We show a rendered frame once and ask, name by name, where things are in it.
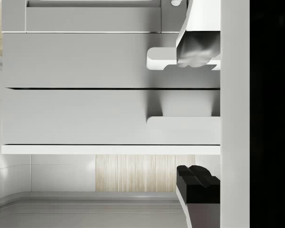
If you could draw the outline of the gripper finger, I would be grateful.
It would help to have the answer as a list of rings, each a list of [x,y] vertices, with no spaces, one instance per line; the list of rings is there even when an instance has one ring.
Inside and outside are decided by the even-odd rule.
[[[220,55],[220,0],[187,0],[187,13],[176,39],[179,67],[201,67]]]
[[[209,170],[178,166],[176,194],[188,228],[220,228],[220,180]]]

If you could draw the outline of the white cabinet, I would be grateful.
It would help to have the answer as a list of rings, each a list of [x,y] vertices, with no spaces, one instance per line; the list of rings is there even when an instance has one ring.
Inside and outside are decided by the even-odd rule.
[[[218,155],[220,55],[179,67],[187,0],[2,0],[3,154]]]

